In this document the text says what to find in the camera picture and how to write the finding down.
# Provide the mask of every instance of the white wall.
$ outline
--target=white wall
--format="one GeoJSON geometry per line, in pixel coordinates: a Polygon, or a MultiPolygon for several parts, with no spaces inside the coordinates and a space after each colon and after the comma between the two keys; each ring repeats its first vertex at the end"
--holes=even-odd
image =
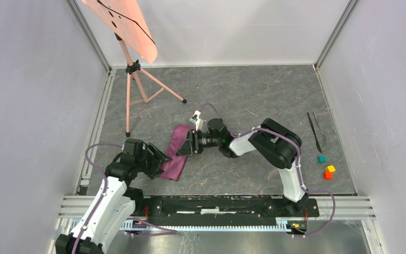
{"type": "Polygon", "coordinates": [[[45,253],[104,70],[65,1],[0,1],[0,253],[45,253]]]}
{"type": "Polygon", "coordinates": [[[321,80],[386,245],[406,253],[406,1],[360,1],[321,80]]]}
{"type": "MultiPolygon", "coordinates": [[[[77,2],[109,63],[126,65],[112,30],[77,2]]],[[[314,63],[347,2],[138,1],[158,48],[156,66],[314,63]]]]}

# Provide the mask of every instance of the gray floor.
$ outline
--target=gray floor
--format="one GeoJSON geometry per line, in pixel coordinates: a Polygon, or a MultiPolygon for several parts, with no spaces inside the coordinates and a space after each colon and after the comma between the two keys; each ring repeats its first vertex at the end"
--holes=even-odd
{"type": "MultiPolygon", "coordinates": [[[[188,103],[181,103],[165,91],[149,103],[133,105],[130,117],[133,138],[152,142],[166,151],[173,128],[177,124],[190,124],[189,118],[195,109],[204,102],[211,102],[232,133],[249,130],[267,117],[295,132],[303,141],[301,169],[310,190],[329,189],[336,194],[355,192],[326,100],[311,66],[151,68],[147,71],[188,103]],[[327,137],[323,152],[328,164],[317,163],[319,152],[306,114],[312,111],[317,114],[320,128],[327,137]],[[331,164],[337,169],[334,179],[324,180],[324,167],[331,164]]],[[[143,74],[140,76],[148,95],[160,88],[143,74]]],[[[126,73],[118,70],[100,142],[124,143],[125,97],[126,73]]],[[[131,98],[133,101],[141,98],[134,82],[131,98]]],[[[214,117],[210,108],[202,113],[205,120],[214,117]]],[[[317,131],[323,145],[322,135],[317,131]]],[[[117,149],[99,148],[95,162],[105,166],[116,153],[117,149]]],[[[94,170],[87,194],[95,195],[100,182],[101,177],[94,170]]],[[[277,169],[257,151],[227,159],[216,148],[189,157],[178,182],[150,180],[142,174],[131,186],[141,188],[145,195],[282,194],[283,191],[277,169]]]]}

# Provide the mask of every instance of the black clamp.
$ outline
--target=black clamp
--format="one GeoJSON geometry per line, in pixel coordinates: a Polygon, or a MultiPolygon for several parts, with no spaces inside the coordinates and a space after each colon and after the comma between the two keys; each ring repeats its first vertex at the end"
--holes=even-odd
{"type": "Polygon", "coordinates": [[[137,70],[141,70],[141,64],[139,63],[139,60],[136,60],[136,62],[134,62],[133,65],[127,65],[125,72],[131,75],[133,72],[137,70]]]}

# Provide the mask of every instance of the yellow cube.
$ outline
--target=yellow cube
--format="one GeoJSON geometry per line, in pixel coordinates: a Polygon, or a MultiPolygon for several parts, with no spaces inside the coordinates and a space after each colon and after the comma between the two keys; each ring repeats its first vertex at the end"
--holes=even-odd
{"type": "Polygon", "coordinates": [[[335,172],[334,166],[333,165],[327,166],[326,167],[326,172],[331,172],[331,173],[335,172]]]}

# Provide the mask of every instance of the small cube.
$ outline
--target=small cube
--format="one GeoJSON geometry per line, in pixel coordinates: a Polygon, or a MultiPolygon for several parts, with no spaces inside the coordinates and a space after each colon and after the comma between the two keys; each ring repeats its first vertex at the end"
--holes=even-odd
{"type": "Polygon", "coordinates": [[[326,156],[319,155],[317,160],[318,160],[318,163],[324,163],[324,162],[326,162],[326,156]]]}
{"type": "Polygon", "coordinates": [[[326,167],[326,172],[334,173],[335,172],[335,167],[333,165],[327,166],[326,167]]]}
{"type": "Polygon", "coordinates": [[[333,177],[334,177],[334,175],[329,171],[326,171],[326,172],[323,173],[323,178],[325,180],[331,180],[333,177]]]}

